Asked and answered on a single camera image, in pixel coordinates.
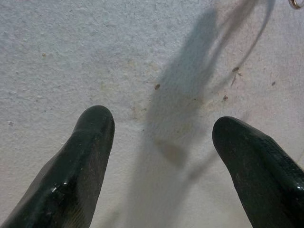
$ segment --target metal ring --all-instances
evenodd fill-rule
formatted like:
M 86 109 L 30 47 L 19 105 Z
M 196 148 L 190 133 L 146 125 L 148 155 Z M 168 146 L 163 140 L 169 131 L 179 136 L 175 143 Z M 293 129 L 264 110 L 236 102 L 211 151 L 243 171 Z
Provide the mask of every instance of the metal ring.
M 301 7 L 304 6 L 304 1 L 302 1 L 302 3 L 299 4 L 299 3 L 296 2 L 296 0 L 289 0 L 289 3 L 290 3 L 290 5 L 291 5 L 291 7 L 294 8 L 294 9 L 296 9 L 296 10 L 298 10 L 298 9 L 300 9 Z

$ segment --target debris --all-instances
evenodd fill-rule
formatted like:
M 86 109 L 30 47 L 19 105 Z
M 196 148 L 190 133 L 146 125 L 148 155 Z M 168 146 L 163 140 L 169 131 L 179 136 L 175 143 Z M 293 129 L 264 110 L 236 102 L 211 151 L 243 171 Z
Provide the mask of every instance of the debris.
M 237 66 L 237 67 L 233 68 L 232 72 L 236 72 L 238 70 L 239 70 L 239 67 Z

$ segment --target dirt speck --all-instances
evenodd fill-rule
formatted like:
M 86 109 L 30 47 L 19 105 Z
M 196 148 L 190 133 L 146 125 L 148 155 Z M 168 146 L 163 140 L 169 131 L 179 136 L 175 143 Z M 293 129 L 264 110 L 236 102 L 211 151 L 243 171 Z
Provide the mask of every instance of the dirt speck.
M 237 67 L 233 68 L 232 72 L 236 72 L 238 70 L 239 70 L 239 67 L 237 66 Z

